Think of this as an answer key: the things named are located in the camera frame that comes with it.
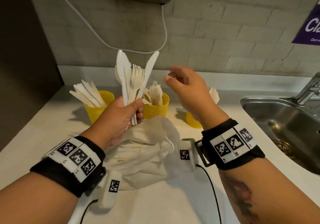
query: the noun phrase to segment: cutlery holder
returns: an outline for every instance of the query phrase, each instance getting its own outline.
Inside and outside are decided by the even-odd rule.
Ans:
[[[160,106],[154,105],[143,105],[143,115],[145,119],[150,119],[156,115],[166,116],[168,105],[169,105],[169,96],[165,93],[162,94],[162,104]]]
[[[200,122],[195,120],[190,112],[186,113],[186,123],[193,128],[197,128],[197,129],[202,128],[202,125],[200,124]]]
[[[103,107],[90,107],[86,104],[84,104],[85,109],[88,113],[88,116],[90,118],[91,123],[93,124],[99,116],[102,114],[102,112],[108,107],[108,105],[111,104],[112,101],[115,100],[115,96],[113,93],[105,90],[99,90],[99,93],[103,99],[103,101],[106,103],[106,106]]]

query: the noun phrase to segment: faucet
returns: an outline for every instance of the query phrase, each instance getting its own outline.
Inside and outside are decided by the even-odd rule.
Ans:
[[[320,95],[320,72],[307,83],[300,93],[294,98],[294,103],[303,106],[314,94]]]

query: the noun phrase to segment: wrist strap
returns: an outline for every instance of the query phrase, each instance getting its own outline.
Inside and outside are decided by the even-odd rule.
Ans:
[[[195,147],[206,167],[216,164],[219,169],[228,170],[265,157],[252,135],[235,120],[228,119],[202,135]]]
[[[41,174],[77,197],[89,195],[106,174],[105,153],[89,139],[68,138],[43,156],[30,171]]]

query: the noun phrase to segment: hand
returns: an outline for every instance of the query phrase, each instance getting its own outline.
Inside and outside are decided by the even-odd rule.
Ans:
[[[137,122],[140,124],[143,119],[142,99],[137,99],[125,107],[121,96],[114,100],[97,121],[80,136],[90,139],[102,150],[106,150],[120,142],[135,113],[137,113]]]
[[[169,67],[165,83],[178,95],[181,105],[203,126],[211,129],[229,119],[213,101],[204,79],[190,68]]]

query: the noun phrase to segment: stainless steel sink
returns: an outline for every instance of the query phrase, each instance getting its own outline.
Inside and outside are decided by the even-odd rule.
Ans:
[[[290,99],[245,98],[241,106],[284,154],[320,174],[319,100],[299,107]]]

